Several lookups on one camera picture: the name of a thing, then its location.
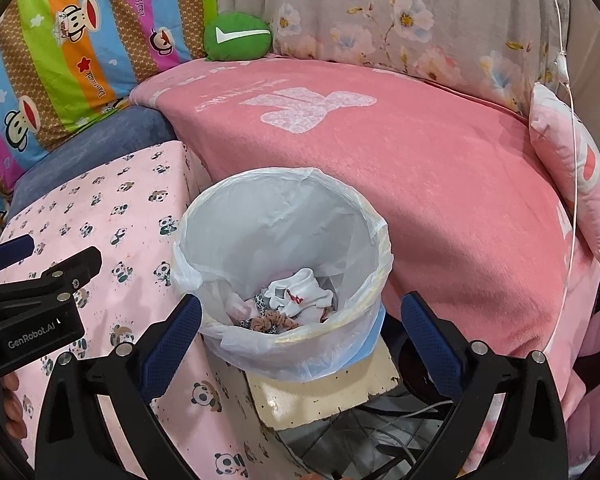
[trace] human hand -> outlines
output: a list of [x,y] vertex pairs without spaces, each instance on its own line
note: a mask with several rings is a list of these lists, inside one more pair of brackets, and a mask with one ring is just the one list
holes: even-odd
[[5,375],[0,379],[0,384],[4,393],[4,412],[9,419],[4,425],[4,429],[13,438],[22,440],[27,437],[27,426],[22,416],[22,404],[15,394],[20,386],[16,372]]

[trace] green cushion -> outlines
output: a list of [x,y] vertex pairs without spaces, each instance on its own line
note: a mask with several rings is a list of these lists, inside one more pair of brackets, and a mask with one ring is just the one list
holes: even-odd
[[267,24],[241,12],[220,14],[205,29],[205,50],[211,61],[259,59],[266,56],[270,47],[271,33]]

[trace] blanket logo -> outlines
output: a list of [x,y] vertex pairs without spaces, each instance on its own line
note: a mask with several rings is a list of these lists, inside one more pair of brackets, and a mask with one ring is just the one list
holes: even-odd
[[280,108],[262,114],[260,120],[292,134],[305,134],[338,108],[371,106],[376,101],[375,97],[355,92],[331,92],[325,97],[308,88],[296,87],[262,94],[240,104]]

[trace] colorful striped pillow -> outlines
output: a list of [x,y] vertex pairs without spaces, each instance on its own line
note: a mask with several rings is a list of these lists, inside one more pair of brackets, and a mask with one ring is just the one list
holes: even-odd
[[216,14],[216,0],[13,0],[0,18],[0,216],[47,153],[139,82],[203,57]]

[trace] trash can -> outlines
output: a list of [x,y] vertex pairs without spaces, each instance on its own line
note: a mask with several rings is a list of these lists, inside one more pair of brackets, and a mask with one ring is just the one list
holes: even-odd
[[[285,381],[332,374],[365,343],[393,255],[384,219],[355,189],[314,168],[241,173],[201,193],[176,232],[174,286],[200,299],[200,332],[213,353]],[[281,273],[329,278],[335,313],[282,334],[235,326],[232,292],[246,300]]]

